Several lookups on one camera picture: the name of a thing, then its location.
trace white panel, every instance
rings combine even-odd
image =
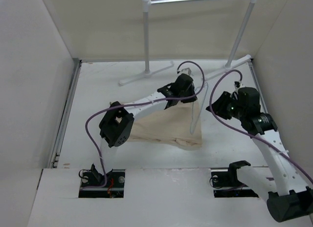
[[[78,171],[44,170],[28,227],[311,226],[309,217],[275,222],[259,198],[214,198],[209,169],[127,170],[123,199],[77,198]]]
[[[313,0],[289,0],[254,59],[264,98],[284,146],[291,158],[311,170],[312,4]]]
[[[44,0],[73,57],[143,59],[141,0]],[[261,46],[287,0],[258,0],[237,56]],[[150,53],[155,59],[226,58],[249,0],[153,5]]]
[[[42,0],[0,0],[0,220],[26,226],[73,70]]]
[[[76,93],[69,116],[67,130],[58,163],[58,168],[90,169],[92,163],[98,163],[96,148],[85,132],[85,121],[97,111],[109,107],[109,102],[122,103],[141,99],[155,92],[158,88],[174,82],[177,78],[176,68],[182,61],[174,61],[172,69],[163,71],[150,79],[143,79],[123,87],[117,85],[120,78],[144,70],[144,62],[119,63],[84,63],[81,68]],[[196,61],[205,73],[220,67],[225,61]],[[151,70],[166,67],[169,61],[151,62]],[[200,86],[200,71],[192,64],[195,86]],[[245,63],[238,67],[244,75],[244,84],[255,87],[248,66]],[[217,88],[215,99],[223,91],[234,91],[234,81],[237,74],[229,75]],[[190,148],[179,148],[173,145],[126,142],[118,147],[114,169],[125,168],[193,168],[193,167],[227,167],[231,162],[247,160],[254,166],[266,165],[259,149],[252,140],[232,131],[220,124],[205,108],[209,105],[209,95],[218,77],[210,80],[208,95],[201,115],[203,146],[201,149],[190,151]],[[204,92],[199,96],[202,101]],[[103,115],[95,117],[89,124],[90,133],[100,145],[100,129],[98,127]],[[240,128],[236,119],[229,124]]]

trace beige wall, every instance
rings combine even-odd
[[[288,0],[253,61],[284,144],[292,158],[310,171],[313,171],[312,5],[313,0]]]
[[[25,227],[72,58],[42,0],[0,0],[0,226]]]
[[[287,0],[259,0],[237,57],[256,54]],[[141,0],[44,0],[73,57],[143,59]],[[151,58],[226,58],[249,0],[154,5]]]

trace table surface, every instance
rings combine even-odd
[[[44,170],[28,227],[312,226],[308,216],[275,222],[259,198],[214,198],[207,168],[127,169],[122,199],[78,198],[78,171]]]
[[[83,63],[77,83],[77,88],[70,111],[66,134],[58,162],[58,168],[89,169],[92,163],[98,164],[96,148],[85,132],[85,121],[93,113],[105,109],[109,102],[131,102],[145,97],[158,88],[174,82],[177,78],[176,68],[182,62],[174,61],[175,66],[158,73],[151,78],[120,87],[118,80],[144,69],[144,62],[114,62],[114,63]],[[220,68],[223,60],[195,60],[204,72],[211,73]],[[158,70],[170,65],[170,61],[151,62],[151,70]],[[201,85],[201,73],[195,65],[190,67],[195,87]],[[256,87],[248,63],[237,68],[243,75],[243,83]],[[209,105],[211,90],[219,78],[208,81],[209,89],[201,113],[201,130],[203,145],[200,149],[189,151],[174,145],[126,142],[117,150],[114,169],[126,168],[196,168],[196,167],[228,167],[231,162],[247,160],[253,166],[266,166],[257,146],[244,135],[232,131],[220,124],[205,108]],[[238,74],[233,73],[225,78],[217,88],[214,99],[223,91],[233,92],[234,81]],[[203,101],[204,91],[199,95]],[[103,115],[95,117],[89,124],[91,135],[100,144],[98,124]],[[236,119],[228,120],[232,126],[240,128]]]

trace vertical pole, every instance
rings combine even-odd
[[[149,65],[149,6],[150,0],[142,0],[143,9],[143,39],[144,39],[144,51],[145,51],[145,74],[150,74]]]
[[[225,65],[226,68],[230,68],[231,62],[234,59],[235,53],[237,51],[237,48],[238,48],[239,43],[241,41],[241,38],[242,38],[242,36],[244,34],[246,25],[248,24],[248,21],[249,21],[250,15],[252,13],[253,7],[254,7],[254,3],[250,3],[249,6],[248,6],[248,9],[246,11],[246,15],[245,15],[245,18],[243,20],[243,23],[241,24],[240,30],[238,32],[237,38],[235,40],[234,46],[233,46],[233,48],[232,48],[232,50],[230,52],[230,56],[228,58],[228,61],[227,61],[226,65]]]

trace beige cloth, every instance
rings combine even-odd
[[[128,141],[150,141],[174,144],[183,149],[202,146],[201,122],[198,121],[190,134],[192,103],[178,103],[164,111],[141,118],[133,124]],[[194,103],[194,123],[200,113],[198,102]]]

